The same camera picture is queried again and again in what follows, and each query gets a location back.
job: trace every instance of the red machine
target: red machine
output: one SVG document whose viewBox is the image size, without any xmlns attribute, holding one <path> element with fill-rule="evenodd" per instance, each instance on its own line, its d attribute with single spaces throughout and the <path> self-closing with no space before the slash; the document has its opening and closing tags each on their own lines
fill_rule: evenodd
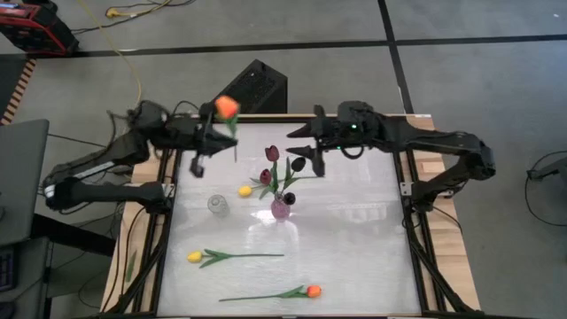
<svg viewBox="0 0 567 319">
<path fill-rule="evenodd" d="M 28 53 L 69 56 L 79 45 L 53 10 L 35 4 L 0 4 L 0 32 Z"/>
</svg>

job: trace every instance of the pink vase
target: pink vase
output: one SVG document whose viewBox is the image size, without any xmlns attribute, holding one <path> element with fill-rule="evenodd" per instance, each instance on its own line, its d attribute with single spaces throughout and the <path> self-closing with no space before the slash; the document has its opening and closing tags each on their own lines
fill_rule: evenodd
<svg viewBox="0 0 567 319">
<path fill-rule="evenodd" d="M 276 198 L 274 198 L 271 208 L 272 215 L 274 215 L 276 219 L 287 218 L 290 216 L 291 208 L 289 205 L 284 203 L 284 199 L 281 196 L 276 196 Z"/>
</svg>

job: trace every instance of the black speaker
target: black speaker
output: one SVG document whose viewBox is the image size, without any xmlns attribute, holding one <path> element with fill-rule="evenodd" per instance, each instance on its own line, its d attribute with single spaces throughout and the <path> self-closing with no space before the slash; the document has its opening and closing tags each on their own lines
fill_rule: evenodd
<svg viewBox="0 0 567 319">
<path fill-rule="evenodd" d="M 287 113 L 287 76 L 255 59 L 216 96 L 240 104 L 241 113 Z"/>
</svg>

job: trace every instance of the wire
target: wire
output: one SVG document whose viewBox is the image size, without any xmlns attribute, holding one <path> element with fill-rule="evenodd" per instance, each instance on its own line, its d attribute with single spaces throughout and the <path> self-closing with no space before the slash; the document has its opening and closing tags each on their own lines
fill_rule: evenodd
<svg viewBox="0 0 567 319">
<path fill-rule="evenodd" d="M 421 222 L 418 221 L 417 224 L 414 225 L 414 229 L 416 229 L 416 228 L 419 227 L 420 225 L 421 225 Z M 407 225 L 406 225 L 406 218 L 405 218 L 405 217 L 401 220 L 401 227 L 403 227 L 403 228 L 405 228 L 405 229 L 408 228 Z"/>
<path fill-rule="evenodd" d="M 171 4 L 171 3 L 169 3 L 169 4 L 165 5 L 165 6 L 166 6 L 166 7 L 176 7 L 176 6 L 181 6 L 181 5 L 192 4 L 192 3 L 194 3 L 195 1 L 196 1 L 196 0 L 187 0 L 187 1 L 182 2 L 182 3 L 179 3 L 179 4 Z M 133 8 L 133 7 L 136 7 L 136 6 L 138 6 L 138 5 L 159 5 L 159 4 L 160 4 L 160 3 L 155 3 L 155 2 L 153 2 L 153 1 L 150 1 L 148 4 L 131 4 L 131 5 L 118 5 L 118 6 L 115 5 L 114 8 Z M 118 26 L 118 25 L 120 25 L 120 24 L 122 24 L 122 23 L 129 22 L 129 21 L 131 21 L 131 20 L 133 20 L 133 19 L 137 19 L 137 18 L 143 17 L 144 15 L 146 15 L 146 14 L 148 14 L 148 13 L 145 13 L 145 14 L 138 14 L 138 15 L 129 17 L 129 18 L 127 18 L 127 19 L 119 20 L 119 21 L 116 21 L 116 22 L 113 22 L 113 23 L 109 23 L 109 24 L 106 24 L 106 25 L 101 25 L 101 27 L 102 27 L 102 28 L 108 28 L 108 27 Z M 94 30 L 97 30 L 97 29 L 98 29 L 98 27 L 83 27 L 83 28 L 78 28 L 78 29 L 72 29 L 71 31 L 73 31 L 74 35 L 80 35 L 80 34 L 83 34 L 83 33 L 86 33 L 86 32 L 90 32 L 90 31 L 94 31 Z"/>
<path fill-rule="evenodd" d="M 94 276 L 92 276 L 92 277 L 89 278 L 84 284 L 82 284 L 81 288 L 79 288 L 79 291 L 77 292 L 77 297 L 79 298 L 79 301 L 80 301 L 83 305 L 85 305 L 85 306 L 87 306 L 87 307 L 91 307 L 91 308 L 98 309 L 97 306 L 90 305 L 87 301 L 85 301 L 85 300 L 81 297 L 81 292 L 82 292 L 83 289 L 85 289 L 85 288 L 87 287 L 87 284 L 88 284 L 88 283 L 90 283 L 93 279 L 97 278 L 97 277 L 100 276 L 101 274 L 104 274 L 105 272 L 106 272 L 106 269 L 103 269 L 103 270 L 97 272 Z"/>
<path fill-rule="evenodd" d="M 456 219 L 456 218 L 454 218 L 454 217 L 453 217 L 453 216 L 451 216 L 451 215 L 450 215 L 449 213 L 447 213 L 447 212 L 445 212 L 445 211 L 443 211 L 443 210 L 441 210 L 441 209 L 439 209 L 439 208 L 437 208 L 437 207 L 435 207 L 435 206 L 433 207 L 433 209 L 435 209 L 436 211 L 438 211 L 438 212 L 440 212 L 440 213 L 444 214 L 445 216 L 449 217 L 450 219 L 452 219 L 452 220 L 453 220 L 453 222 L 454 222 L 454 223 L 455 223 L 455 224 L 456 224 L 456 225 L 457 225 L 457 226 L 459 227 L 459 230 L 460 230 L 460 231 L 461 231 L 461 233 L 462 233 L 462 227 L 461 227 L 461 224 L 459 223 L 459 221 L 457 221 L 457 219 Z"/>
<path fill-rule="evenodd" d="M 60 170 L 58 170 L 58 171 L 51 172 L 46 178 L 51 177 L 51 176 L 53 176 L 53 175 L 55 175 L 55 174 L 57 174 L 57 173 L 63 172 L 63 171 L 66 171 L 66 170 L 69 170 L 69 169 L 73 169 L 73 168 L 77 168 L 77 167 L 79 167 L 79 166 L 81 166 L 81 165 L 85 165 L 86 163 L 88 163 L 88 162 L 90 162 L 90 161 L 98 160 L 98 159 L 100 159 L 101 157 L 103 157 L 105 154 L 108 153 L 108 150 L 110 150 L 110 146 L 112 145 L 112 143 L 113 143 L 113 141 L 114 141 L 114 138 L 116 137 L 116 122 L 114 121 L 114 118 L 115 118 L 115 117 L 121 118 L 121 117 L 120 117 L 119 115 L 117 115 L 117 114 L 114 114 L 114 113 L 110 112 L 110 111 L 106 111 L 106 112 L 108 113 L 108 116 L 110 117 L 110 121 L 111 121 L 111 123 L 112 123 L 112 125 L 113 125 L 113 132 L 112 132 L 112 134 L 111 134 L 111 136 L 110 136 L 110 141 L 108 141 L 108 144 L 106 145 L 106 147 L 105 147 L 102 151 L 100 151 L 100 153 L 99 153 L 97 156 L 95 156 L 95 158 L 91 159 L 91 158 L 87 157 L 87 158 L 85 158 L 85 160 L 83 160 L 83 161 L 81 161 L 81 162 L 79 162 L 79 163 L 77 163 L 77 164 L 74 164 L 74 165 L 71 166 L 71 167 L 67 167 L 67 166 L 62 167 L 62 168 L 61 168 Z"/>
<path fill-rule="evenodd" d="M 183 103 L 193 106 L 193 107 L 195 108 L 195 110 L 197 111 L 197 113 L 198 113 L 198 111 L 199 111 L 198 106 L 196 106 L 195 104 L 193 104 L 193 103 L 190 102 L 190 101 L 181 100 L 181 101 L 179 101 L 179 103 L 177 103 L 177 105 L 175 106 L 173 115 L 175 115 L 175 114 L 177 113 L 177 109 L 179 108 L 179 105 L 182 105 Z"/>
<path fill-rule="evenodd" d="M 132 229 L 136 223 L 136 219 L 142 213 L 144 207 L 140 208 L 140 210 L 134 216 L 132 223 L 130 223 L 130 227 L 128 228 L 128 234 L 126 235 L 126 253 L 125 253 L 125 260 L 124 260 L 124 270 L 122 271 L 122 286 L 120 287 L 120 295 L 124 294 L 124 285 L 126 283 L 126 268 L 128 267 L 128 249 L 130 246 L 130 235 L 132 234 Z"/>
<path fill-rule="evenodd" d="M 561 154 L 561 153 L 566 153 L 567 151 L 557 151 L 557 152 L 551 152 L 548 153 L 546 155 L 543 155 L 542 157 L 540 157 L 540 159 L 536 160 L 535 164 L 533 164 L 532 168 L 530 170 L 534 170 L 538 164 L 541 163 L 541 161 L 543 161 L 544 159 L 548 158 L 549 156 L 552 155 L 556 155 L 556 154 Z M 533 217 L 535 217 L 536 219 L 538 219 L 540 222 L 546 223 L 547 225 L 550 226 L 556 226 L 556 227 L 567 227 L 567 224 L 561 224 L 561 223 L 555 223 L 555 222 L 548 222 L 544 219 L 542 219 L 541 217 L 539 217 L 538 215 L 536 215 L 536 213 L 533 212 L 532 210 L 532 206 L 530 205 L 530 200 L 528 199 L 528 183 L 530 182 L 530 176 L 527 176 L 525 178 L 525 183 L 524 183 L 524 200 L 525 200 L 525 206 L 528 208 L 528 212 L 530 212 L 530 214 L 533 215 Z"/>
<path fill-rule="evenodd" d="M 102 144 L 98 144 L 98 143 L 92 143 L 92 142 L 88 142 L 88 141 L 82 141 L 80 139 L 76 139 L 76 138 L 72 138 L 72 137 L 67 137 L 67 136 L 61 136 L 61 135 L 57 135 L 57 134 L 52 134 L 52 133 L 48 133 L 47 136 L 51 136 L 51 137 L 56 137 L 56 138 L 61 138 L 61 139 L 65 139 L 68 141 L 73 141 L 73 142 L 77 142 L 77 143 L 81 143 L 81 144 L 87 144 L 87 145 L 94 145 L 94 146 L 98 146 L 98 147 L 106 147 Z"/>
<path fill-rule="evenodd" d="M 100 22 L 98 22 L 97 17 L 95 17 L 95 15 L 92 13 L 92 11 L 90 10 L 90 8 L 87 6 L 87 4 L 85 4 L 85 2 L 83 0 L 77 0 L 79 2 L 79 4 L 82 6 L 82 8 L 85 10 L 85 12 L 90 16 L 90 18 L 93 20 L 93 22 L 95 22 L 95 24 L 97 25 L 98 29 L 100 30 L 100 32 L 103 34 L 103 36 L 105 37 L 106 41 L 108 42 L 108 45 L 110 45 L 110 47 L 113 49 L 114 52 L 116 52 L 116 54 L 118 54 L 123 60 L 124 62 L 126 62 L 126 64 L 128 65 L 128 67 L 130 68 L 130 71 L 132 71 L 132 75 L 134 76 L 134 78 L 136 79 L 136 83 L 137 83 L 137 87 L 138 87 L 138 94 L 136 97 L 136 103 L 134 104 L 134 106 L 138 105 L 140 103 L 140 100 L 142 99 L 142 82 L 140 81 L 140 76 L 138 75 L 138 72 L 136 71 L 136 68 L 130 63 L 130 61 L 128 61 L 128 59 L 126 57 L 124 57 L 122 55 L 122 53 L 116 49 L 116 46 L 113 43 L 113 40 L 111 39 L 111 37 L 106 33 L 105 29 L 101 26 Z"/>
<path fill-rule="evenodd" d="M 60 210 L 59 213 L 62 214 L 62 215 L 75 214 L 75 213 L 81 211 L 83 208 L 86 208 L 87 206 L 90 206 L 90 205 L 92 205 L 92 204 L 93 204 L 93 202 L 89 202 L 89 203 L 86 203 L 86 204 L 83 205 L 83 206 L 80 206 L 80 207 L 78 207 L 78 208 L 72 210 L 72 211 L 64 212 L 64 211 Z"/>
<path fill-rule="evenodd" d="M 150 12 L 154 12 L 154 11 L 161 9 L 162 7 L 166 6 L 170 2 L 171 2 L 171 0 L 165 0 L 162 4 L 159 4 L 158 6 L 155 6 L 151 9 L 149 9 L 149 10 L 145 10 L 145 11 L 142 11 L 142 12 L 118 12 L 118 11 L 115 10 L 112 17 L 130 17 L 130 16 L 134 16 L 134 15 L 139 15 L 139 14 L 148 14 Z M 109 12 L 111 9 L 116 9 L 116 7 L 110 7 L 106 10 L 106 12 Z"/>
<path fill-rule="evenodd" d="M 108 294 L 108 299 L 106 299 L 106 302 L 103 305 L 101 312 L 104 312 L 106 310 L 106 306 L 108 306 L 108 302 L 110 301 L 110 298 L 113 296 L 114 288 L 116 287 L 116 281 L 118 280 L 118 268 L 120 266 L 120 232 L 118 232 L 118 236 L 116 237 L 116 243 L 118 244 L 116 245 L 116 269 L 114 271 L 113 287 L 110 289 L 110 293 Z"/>
</svg>

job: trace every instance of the keyboard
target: keyboard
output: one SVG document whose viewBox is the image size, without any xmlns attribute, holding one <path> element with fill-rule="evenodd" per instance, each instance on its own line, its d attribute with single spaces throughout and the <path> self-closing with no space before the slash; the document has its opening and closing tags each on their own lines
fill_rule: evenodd
<svg viewBox="0 0 567 319">
<path fill-rule="evenodd" d="M 0 247 L 0 292 L 16 287 L 16 268 L 13 245 Z"/>
</svg>

